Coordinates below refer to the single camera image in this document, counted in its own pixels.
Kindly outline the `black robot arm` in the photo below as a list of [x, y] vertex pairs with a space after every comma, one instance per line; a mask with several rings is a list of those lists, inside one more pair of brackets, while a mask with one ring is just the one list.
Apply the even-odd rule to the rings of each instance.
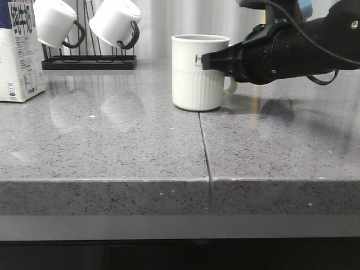
[[279, 79], [359, 69], [359, 1], [338, 1], [323, 18], [307, 21], [299, 1], [239, 1], [264, 10], [264, 24], [225, 49], [195, 57], [203, 70], [217, 70], [239, 83], [264, 85]]

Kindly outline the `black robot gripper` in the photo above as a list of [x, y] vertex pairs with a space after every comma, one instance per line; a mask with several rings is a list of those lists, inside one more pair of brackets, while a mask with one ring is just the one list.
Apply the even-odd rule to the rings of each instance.
[[309, 42], [290, 24], [260, 24], [242, 43], [209, 43], [196, 51], [196, 65], [236, 82], [268, 84], [309, 75]]

